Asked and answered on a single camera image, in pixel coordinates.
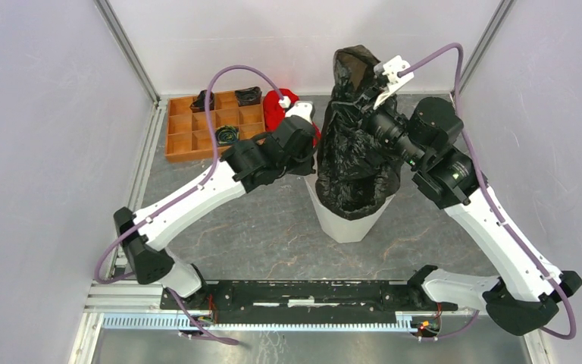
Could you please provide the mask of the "black plastic trash bag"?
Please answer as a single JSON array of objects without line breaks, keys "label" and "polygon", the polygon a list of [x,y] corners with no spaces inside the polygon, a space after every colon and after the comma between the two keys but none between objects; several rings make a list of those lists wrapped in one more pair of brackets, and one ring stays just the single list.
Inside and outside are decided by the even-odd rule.
[{"label": "black plastic trash bag", "polygon": [[372,85],[380,60],[364,45],[335,51],[334,86],[324,113],[317,151],[316,193],[323,206],[346,220],[374,214],[400,188],[401,167],[389,160],[380,144],[358,127],[354,102]]}]

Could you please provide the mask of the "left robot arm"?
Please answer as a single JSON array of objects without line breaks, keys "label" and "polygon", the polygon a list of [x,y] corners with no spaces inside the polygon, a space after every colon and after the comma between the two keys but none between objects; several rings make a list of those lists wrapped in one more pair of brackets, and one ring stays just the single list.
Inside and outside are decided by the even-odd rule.
[{"label": "left robot arm", "polygon": [[157,203],[113,214],[121,247],[138,284],[159,283],[174,290],[190,309],[202,307],[208,289],[191,263],[176,260],[169,243],[219,206],[270,185],[286,174],[313,172],[317,136],[309,116],[286,116],[277,129],[225,150],[220,160]]}]

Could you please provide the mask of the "white plastic trash bin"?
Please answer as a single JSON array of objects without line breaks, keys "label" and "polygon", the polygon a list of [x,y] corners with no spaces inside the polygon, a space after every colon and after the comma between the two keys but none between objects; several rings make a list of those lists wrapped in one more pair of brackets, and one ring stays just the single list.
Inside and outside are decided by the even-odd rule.
[{"label": "white plastic trash bin", "polygon": [[371,215],[355,220],[347,220],[331,212],[320,202],[315,187],[317,179],[318,176],[316,174],[304,177],[320,226],[323,232],[337,243],[361,242],[395,197],[394,195],[388,196],[384,204]]}]

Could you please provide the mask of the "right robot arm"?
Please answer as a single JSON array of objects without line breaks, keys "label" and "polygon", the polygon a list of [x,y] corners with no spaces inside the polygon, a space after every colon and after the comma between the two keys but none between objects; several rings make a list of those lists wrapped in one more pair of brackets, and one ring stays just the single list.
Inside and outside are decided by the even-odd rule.
[{"label": "right robot arm", "polygon": [[354,101],[358,127],[410,167],[419,191],[469,234],[497,271],[482,277],[424,266],[409,279],[409,303],[482,311],[517,336],[546,331],[581,287],[580,275],[550,263],[509,219],[475,158],[455,146],[464,124],[451,102],[427,97],[404,117],[388,100],[387,89],[366,89]]}]

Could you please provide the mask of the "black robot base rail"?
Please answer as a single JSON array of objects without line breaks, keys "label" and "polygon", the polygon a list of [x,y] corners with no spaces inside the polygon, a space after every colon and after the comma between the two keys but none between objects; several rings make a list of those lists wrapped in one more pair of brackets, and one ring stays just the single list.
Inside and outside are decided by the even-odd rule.
[{"label": "black robot base rail", "polygon": [[210,312],[216,324],[389,324],[396,312],[457,310],[435,303],[407,281],[208,281],[184,299],[189,312]]}]

